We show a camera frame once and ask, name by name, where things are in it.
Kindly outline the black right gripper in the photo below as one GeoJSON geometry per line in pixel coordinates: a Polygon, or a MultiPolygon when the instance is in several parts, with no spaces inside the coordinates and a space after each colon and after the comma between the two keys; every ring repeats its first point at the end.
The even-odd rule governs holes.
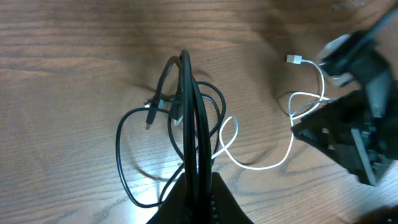
{"type": "Polygon", "coordinates": [[[397,159],[397,85],[387,69],[292,127],[294,137],[327,155],[362,184],[376,186],[397,159]]]}

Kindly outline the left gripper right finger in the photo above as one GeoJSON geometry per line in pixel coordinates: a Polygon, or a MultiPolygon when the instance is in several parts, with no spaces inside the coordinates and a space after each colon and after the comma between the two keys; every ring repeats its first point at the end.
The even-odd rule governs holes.
{"type": "Polygon", "coordinates": [[[220,174],[211,174],[212,222],[219,224],[253,224],[246,216],[220,174]]]}

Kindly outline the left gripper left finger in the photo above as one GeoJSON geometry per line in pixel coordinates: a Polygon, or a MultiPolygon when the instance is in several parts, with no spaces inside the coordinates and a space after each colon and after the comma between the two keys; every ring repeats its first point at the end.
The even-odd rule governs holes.
{"type": "Polygon", "coordinates": [[[185,174],[182,173],[167,198],[147,224],[180,223],[186,196],[185,174]]]}

